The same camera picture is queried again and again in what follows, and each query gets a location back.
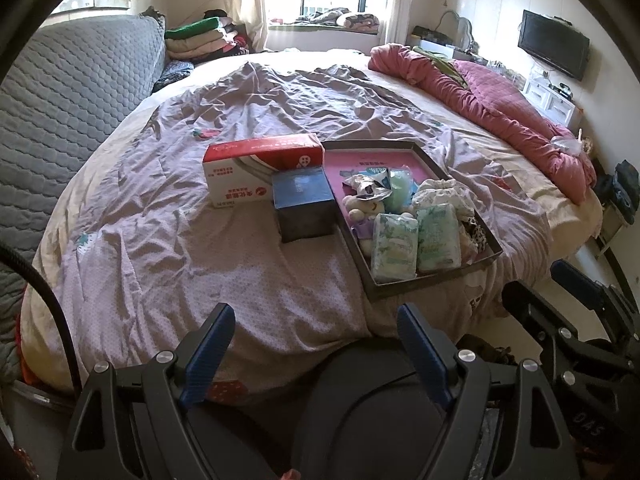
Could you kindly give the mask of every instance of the black flat screen television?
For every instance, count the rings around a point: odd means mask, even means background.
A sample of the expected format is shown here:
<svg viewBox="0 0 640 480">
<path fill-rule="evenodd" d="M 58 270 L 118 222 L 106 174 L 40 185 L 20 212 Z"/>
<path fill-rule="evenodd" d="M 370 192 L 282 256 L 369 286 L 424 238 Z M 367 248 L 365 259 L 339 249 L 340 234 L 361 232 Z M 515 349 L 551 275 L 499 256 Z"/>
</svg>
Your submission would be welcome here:
<svg viewBox="0 0 640 480">
<path fill-rule="evenodd" d="M 569 25 L 525 10 L 518 46 L 569 77 L 582 81 L 589 60 L 589 38 Z"/>
</svg>

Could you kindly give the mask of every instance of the headboard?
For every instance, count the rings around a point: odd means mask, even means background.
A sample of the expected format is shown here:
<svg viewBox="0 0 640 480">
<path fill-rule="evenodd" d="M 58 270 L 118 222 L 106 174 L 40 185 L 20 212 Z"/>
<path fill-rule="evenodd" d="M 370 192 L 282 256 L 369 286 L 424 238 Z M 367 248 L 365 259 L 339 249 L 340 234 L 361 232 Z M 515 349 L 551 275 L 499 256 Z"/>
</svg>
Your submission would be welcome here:
<svg viewBox="0 0 640 480">
<path fill-rule="evenodd" d="M 0 86 L 0 237 L 31 261 L 66 184 L 151 94 L 164 17 L 99 16 L 39 29 Z M 20 376 L 24 281 L 0 264 L 0 381 Z"/>
</svg>

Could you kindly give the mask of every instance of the white cabinet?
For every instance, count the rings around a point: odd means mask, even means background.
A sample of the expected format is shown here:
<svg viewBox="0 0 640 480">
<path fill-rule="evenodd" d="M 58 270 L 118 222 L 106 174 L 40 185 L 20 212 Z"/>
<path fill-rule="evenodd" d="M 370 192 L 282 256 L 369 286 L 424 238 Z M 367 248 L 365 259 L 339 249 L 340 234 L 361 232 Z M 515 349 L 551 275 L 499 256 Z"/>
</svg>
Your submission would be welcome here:
<svg viewBox="0 0 640 480">
<path fill-rule="evenodd" d="M 562 124 L 574 134 L 582 120 L 580 107 L 548 87 L 546 79 L 528 79 L 522 93 L 541 115 L 555 124 Z"/>
</svg>

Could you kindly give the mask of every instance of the pink quilt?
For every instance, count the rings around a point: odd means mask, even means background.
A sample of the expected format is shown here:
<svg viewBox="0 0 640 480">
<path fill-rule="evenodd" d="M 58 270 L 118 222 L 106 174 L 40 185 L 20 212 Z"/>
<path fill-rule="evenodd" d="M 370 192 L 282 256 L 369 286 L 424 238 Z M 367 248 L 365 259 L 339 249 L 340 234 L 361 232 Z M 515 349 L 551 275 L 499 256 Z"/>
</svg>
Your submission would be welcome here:
<svg viewBox="0 0 640 480">
<path fill-rule="evenodd" d="M 506 79 L 485 67 L 456 62 L 456 69 L 468 83 L 466 90 L 428 58 L 407 46 L 390 43 L 372 49 L 369 69 L 404 79 L 508 142 L 578 205 L 596 181 L 586 154 L 575 158 L 551 144 L 552 137 L 571 136 L 571 132 L 544 120 Z"/>
</svg>

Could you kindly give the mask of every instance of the blue box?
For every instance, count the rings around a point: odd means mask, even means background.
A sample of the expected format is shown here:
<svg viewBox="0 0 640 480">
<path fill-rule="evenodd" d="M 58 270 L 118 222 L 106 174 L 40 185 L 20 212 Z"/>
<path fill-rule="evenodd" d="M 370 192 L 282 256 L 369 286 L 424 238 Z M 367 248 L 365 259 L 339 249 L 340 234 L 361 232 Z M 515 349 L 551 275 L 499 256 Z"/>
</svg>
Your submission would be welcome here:
<svg viewBox="0 0 640 480">
<path fill-rule="evenodd" d="M 283 243 L 334 232 L 337 207 L 322 168 L 281 171 L 272 181 Z"/>
</svg>

